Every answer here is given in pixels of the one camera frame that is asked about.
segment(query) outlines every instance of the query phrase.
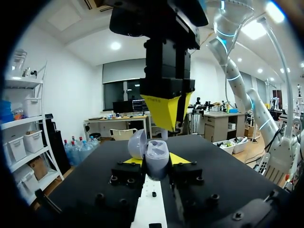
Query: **blue container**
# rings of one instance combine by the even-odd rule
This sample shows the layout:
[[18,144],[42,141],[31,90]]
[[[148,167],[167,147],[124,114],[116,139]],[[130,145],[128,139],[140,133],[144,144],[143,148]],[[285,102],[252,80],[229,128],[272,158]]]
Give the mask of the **blue container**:
[[1,116],[11,114],[10,105],[11,105],[11,102],[9,102],[9,101],[1,101],[0,102],[0,115]]
[[238,113],[238,109],[230,109],[229,112],[230,113]]
[[10,108],[11,102],[9,101],[1,101],[1,109],[2,108]]
[[14,116],[13,116],[12,113],[9,114],[9,115],[1,115],[1,116],[0,116],[0,121],[1,121],[2,123],[11,122],[11,121],[13,121],[13,120],[14,120]]

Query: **cardboard box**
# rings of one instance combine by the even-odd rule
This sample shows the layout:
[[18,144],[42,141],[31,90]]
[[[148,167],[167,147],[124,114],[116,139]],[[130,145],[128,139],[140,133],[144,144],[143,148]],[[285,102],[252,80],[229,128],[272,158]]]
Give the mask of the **cardboard box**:
[[42,179],[48,173],[47,168],[40,156],[31,160],[28,164],[34,170],[37,180]]
[[248,128],[245,128],[245,133],[244,135],[248,138],[251,138],[253,137],[253,132],[254,132],[254,127],[248,127]]

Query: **white storage bin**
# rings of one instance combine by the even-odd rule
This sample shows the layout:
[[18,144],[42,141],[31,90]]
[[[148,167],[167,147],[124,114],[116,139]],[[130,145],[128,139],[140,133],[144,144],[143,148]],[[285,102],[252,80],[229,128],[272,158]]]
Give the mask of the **white storage bin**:
[[23,111],[26,117],[42,115],[41,98],[26,98],[23,101]]
[[3,148],[4,148],[4,156],[5,156],[5,159],[6,159],[6,164],[8,166],[11,166],[11,153],[8,149],[8,143],[4,143],[3,144]]
[[234,147],[236,146],[236,144],[235,144],[234,142],[231,142],[231,141],[229,141],[229,140],[223,140],[223,141],[219,141],[219,142],[214,142],[213,144],[217,146],[217,144],[219,144],[219,143],[224,143],[224,144],[226,144],[226,143],[228,143],[228,142],[230,142],[230,143],[232,144],[232,146],[227,147],[227,148],[224,148],[224,149],[222,149],[222,150],[226,151],[226,152],[229,153],[229,154],[232,154],[233,149],[234,149]]
[[25,153],[24,143],[23,143],[23,136],[12,141],[8,142],[9,144],[9,152],[11,152],[16,161],[21,160],[22,158],[26,157],[27,154]]
[[21,180],[17,182],[17,188],[20,192],[20,195],[25,199],[29,199],[33,195],[29,190],[27,190],[25,184],[23,184]]
[[213,107],[211,107],[211,111],[219,112],[219,106],[213,106]]
[[[234,144],[236,144],[236,143],[234,142],[234,139],[235,139],[235,138],[229,139],[229,141],[231,141],[231,142],[233,142]],[[245,147],[246,147],[246,144],[247,144],[248,142],[249,142],[249,140],[246,139],[245,142],[236,144],[236,146],[235,146],[234,149],[233,149],[233,153],[240,153],[240,152],[244,151],[244,150],[245,150]]]
[[35,194],[35,191],[40,189],[39,183],[34,175],[34,171],[28,165],[24,165],[17,169],[14,172],[14,177],[20,193],[25,198]]
[[25,150],[36,153],[43,148],[41,130],[33,134],[25,134],[23,137]]

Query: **air conditioner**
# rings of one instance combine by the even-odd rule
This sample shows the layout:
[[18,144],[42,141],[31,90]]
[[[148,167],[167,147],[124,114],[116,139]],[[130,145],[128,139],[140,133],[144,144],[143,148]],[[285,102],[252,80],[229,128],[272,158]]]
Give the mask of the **air conditioner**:
[[82,16],[91,16],[105,11],[112,11],[112,6],[103,4],[103,0],[71,0]]

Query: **window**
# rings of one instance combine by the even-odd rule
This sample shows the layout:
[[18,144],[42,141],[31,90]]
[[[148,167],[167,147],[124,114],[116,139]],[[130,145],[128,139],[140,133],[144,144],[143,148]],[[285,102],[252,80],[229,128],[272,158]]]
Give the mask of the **window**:
[[127,94],[128,100],[140,100],[142,97],[139,94],[139,80],[128,80],[127,81]]
[[104,84],[104,109],[112,109],[113,102],[124,101],[124,82],[110,82]]

